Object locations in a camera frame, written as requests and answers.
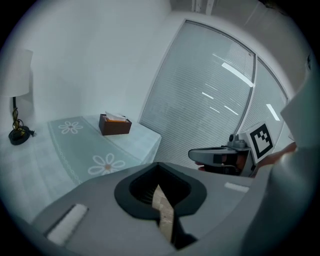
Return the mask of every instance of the window blind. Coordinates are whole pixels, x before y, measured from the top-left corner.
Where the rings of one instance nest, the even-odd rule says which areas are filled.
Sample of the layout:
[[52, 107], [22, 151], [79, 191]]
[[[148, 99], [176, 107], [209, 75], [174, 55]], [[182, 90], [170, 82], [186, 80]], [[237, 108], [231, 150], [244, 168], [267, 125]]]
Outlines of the window blind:
[[273, 143], [276, 144], [284, 125], [280, 112], [287, 101], [276, 78], [258, 59], [254, 95], [241, 132], [258, 122], [265, 121]]
[[190, 149], [224, 145], [245, 113], [254, 67], [250, 50], [218, 31], [186, 22], [140, 119], [162, 137], [154, 161], [195, 168]]

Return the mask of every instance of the brown tissue box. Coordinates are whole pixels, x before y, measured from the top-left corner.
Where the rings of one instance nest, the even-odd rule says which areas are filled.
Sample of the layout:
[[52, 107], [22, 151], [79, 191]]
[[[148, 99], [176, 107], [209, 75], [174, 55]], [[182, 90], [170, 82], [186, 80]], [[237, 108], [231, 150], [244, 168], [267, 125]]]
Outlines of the brown tissue box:
[[108, 121], [105, 114], [100, 114], [99, 128], [102, 135], [118, 135], [128, 134], [130, 132], [132, 122]]

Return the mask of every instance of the window frame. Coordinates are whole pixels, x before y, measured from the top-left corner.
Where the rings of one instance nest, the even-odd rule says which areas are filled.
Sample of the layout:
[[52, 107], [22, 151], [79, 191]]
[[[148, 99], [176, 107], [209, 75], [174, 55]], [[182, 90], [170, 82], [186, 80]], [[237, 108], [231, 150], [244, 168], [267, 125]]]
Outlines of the window frame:
[[[163, 64], [164, 64], [164, 62], [165, 62], [165, 60], [166, 60], [166, 58], [167, 58], [167, 56], [168, 56], [168, 52], [170, 51], [172, 45], [174, 44], [174, 42], [175, 42], [175, 40], [176, 40], [179, 32], [181, 31], [181, 28], [182, 28], [183, 25], [186, 24], [186, 23], [195, 24], [195, 25], [197, 25], [197, 26], [201, 26], [201, 27], [207, 28], [207, 29], [209, 29], [209, 30], [215, 31], [215, 32], [217, 32], [217, 33], [220, 33], [221, 35], [229, 38], [230, 40], [232, 40], [232, 41], [234, 41], [234, 42], [236, 42], [237, 44], [239, 44], [240, 46], [242, 46], [243, 48], [245, 48], [248, 52], [250, 52], [250, 53], [253, 54], [253, 72], [252, 72], [252, 80], [251, 80], [253, 86], [252, 86], [251, 89], [250, 89], [249, 96], [248, 96], [248, 99], [247, 99], [247, 102], [246, 102], [246, 105], [245, 105], [245, 109], [244, 109], [244, 111], [243, 111], [243, 114], [242, 114], [242, 116], [241, 116], [241, 118], [240, 118], [240, 121], [239, 121], [237, 127], [236, 127], [235, 130], [234, 130], [234, 133], [238, 133], [238, 132], [242, 129], [242, 127], [243, 127], [243, 125], [244, 125], [244, 123], [245, 123], [245, 121], [246, 121], [247, 115], [248, 115], [248, 113], [249, 113], [249, 109], [250, 109], [250, 107], [251, 107], [251, 104], [252, 104], [252, 101], [253, 101], [253, 98], [254, 98], [254, 94], [255, 94], [255, 87], [256, 87], [256, 81], [257, 81], [258, 62], [261, 62], [261, 63], [263, 64], [263, 66], [268, 70], [268, 72], [272, 75], [272, 77], [275, 79], [275, 81], [277, 82], [278, 86], [280, 87], [281, 91], [283, 92], [283, 94], [284, 94], [284, 96], [285, 96], [285, 98], [286, 98], [286, 103], [288, 104], [289, 98], [288, 98], [288, 94], [287, 94], [286, 90], [284, 89], [284, 87], [283, 87], [282, 84], [280, 83], [279, 79], [277, 78], [277, 76], [275, 75], [275, 73], [273, 72], [273, 70], [267, 65], [267, 63], [266, 63], [265, 61], [263, 61], [263, 59], [262, 59], [260, 56], [258, 56], [258, 54], [257, 54], [255, 51], [253, 51], [253, 50], [250, 49], [248, 46], [246, 46], [244, 43], [242, 43], [241, 41], [239, 41], [239, 40], [237, 40], [236, 38], [232, 37], [230, 34], [228, 34], [228, 33], [226, 33], [226, 32], [223, 32], [223, 31], [221, 31], [221, 30], [219, 30], [219, 29], [217, 29], [217, 28], [215, 28], [215, 27], [212, 27], [212, 26], [210, 26], [210, 25], [206, 25], [206, 24], [203, 24], [203, 23], [201, 23], [201, 22], [194, 21], [194, 20], [191, 20], [191, 19], [186, 18], [186, 19], [184, 19], [184, 21], [182, 22], [182, 24], [181, 24], [180, 27], [178, 28], [176, 34], [174, 35], [174, 38], [173, 38], [172, 41], [170, 42], [170, 44], [169, 44], [169, 46], [168, 46], [168, 48], [167, 48], [167, 50], [166, 50], [166, 52], [165, 52], [162, 60], [161, 60], [161, 63], [160, 63], [160, 65], [159, 65], [159, 67], [158, 67], [158, 69], [157, 69], [157, 71], [156, 71], [156, 74], [155, 74], [155, 76], [154, 76], [154, 79], [152, 80], [152, 85], [151, 85], [151, 87], [150, 87], [150, 89], [149, 89], [149, 91], [148, 91], [148, 93], [147, 93], [147, 96], [145, 97], [145, 100], [144, 100], [144, 103], [143, 103], [143, 107], [142, 107], [142, 110], [141, 110], [140, 115], [139, 115], [139, 118], [138, 118], [138, 123], [140, 123], [141, 118], [142, 118], [142, 116], [143, 116], [143, 114], [144, 114], [144, 111], [145, 111], [145, 108], [146, 108], [146, 105], [147, 105], [147, 101], [148, 101], [148, 99], [149, 99], [149, 97], [150, 97], [150, 95], [151, 95], [151, 92], [152, 92], [152, 90], [153, 90], [153, 88], [154, 88], [154, 86], [155, 86], [155, 82], [156, 82], [156, 80], [157, 80], [157, 78], [158, 78], [158, 75], [159, 75], [159, 73], [160, 73], [160, 70], [161, 70], [161, 68], [162, 68], [162, 66], [163, 66]], [[282, 130], [283, 130], [283, 128], [284, 128], [284, 123], [285, 123], [285, 122], [283, 122], [283, 124], [282, 124], [282, 128], [281, 128], [280, 133], [282, 132]]]

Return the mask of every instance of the flower pattern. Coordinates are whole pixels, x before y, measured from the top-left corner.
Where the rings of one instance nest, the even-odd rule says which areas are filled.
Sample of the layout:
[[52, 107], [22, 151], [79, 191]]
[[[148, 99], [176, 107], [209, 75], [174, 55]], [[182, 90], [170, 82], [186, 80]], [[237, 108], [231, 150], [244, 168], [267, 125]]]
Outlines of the flower pattern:
[[105, 175], [119, 171], [126, 163], [122, 160], [114, 161], [115, 156], [112, 153], [106, 155], [105, 160], [99, 156], [94, 155], [93, 161], [97, 164], [88, 169], [88, 173], [91, 175]]
[[69, 121], [65, 121], [64, 124], [59, 125], [58, 128], [59, 129], [63, 129], [61, 131], [62, 134], [66, 134], [68, 132], [72, 132], [73, 134], [77, 134], [78, 133], [78, 129], [82, 129], [83, 126], [78, 125], [79, 122], [73, 122], [70, 123]]

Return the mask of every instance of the black opening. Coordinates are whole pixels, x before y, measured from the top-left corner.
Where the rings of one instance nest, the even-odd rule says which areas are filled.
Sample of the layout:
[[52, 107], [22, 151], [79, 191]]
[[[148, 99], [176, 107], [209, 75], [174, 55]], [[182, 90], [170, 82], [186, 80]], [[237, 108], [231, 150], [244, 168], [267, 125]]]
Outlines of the black opening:
[[192, 215], [207, 197], [205, 186], [195, 178], [164, 163], [154, 163], [121, 180], [114, 190], [119, 206], [135, 218], [160, 223], [160, 212], [152, 208], [153, 195], [160, 186], [174, 211], [171, 243], [181, 249], [197, 239], [184, 232], [179, 217]]

